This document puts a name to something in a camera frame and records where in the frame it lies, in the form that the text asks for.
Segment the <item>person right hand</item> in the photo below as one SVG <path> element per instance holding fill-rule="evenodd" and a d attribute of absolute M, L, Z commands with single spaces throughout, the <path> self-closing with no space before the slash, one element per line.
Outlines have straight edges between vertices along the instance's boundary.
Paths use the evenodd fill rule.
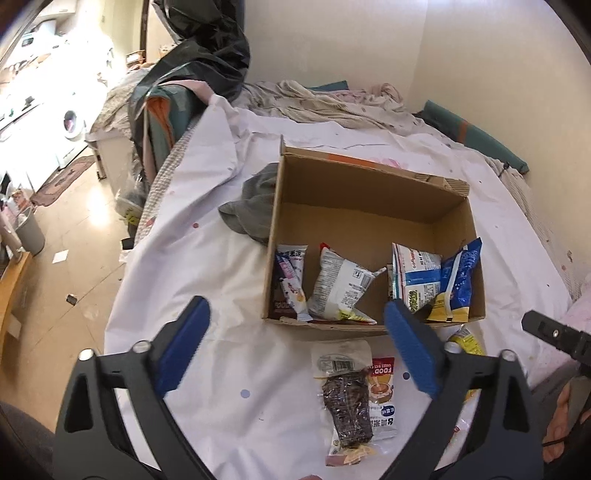
<path fill-rule="evenodd" d="M 571 397 L 573 380 L 569 381 L 560 392 L 556 402 L 554 415 L 547 427 L 543 443 L 552 442 L 552 445 L 543 448 L 544 462 L 549 464 L 558 459 L 565 450 L 565 443 L 557 443 L 557 440 L 565 438 L 570 432 L 568 428 L 569 400 Z"/>

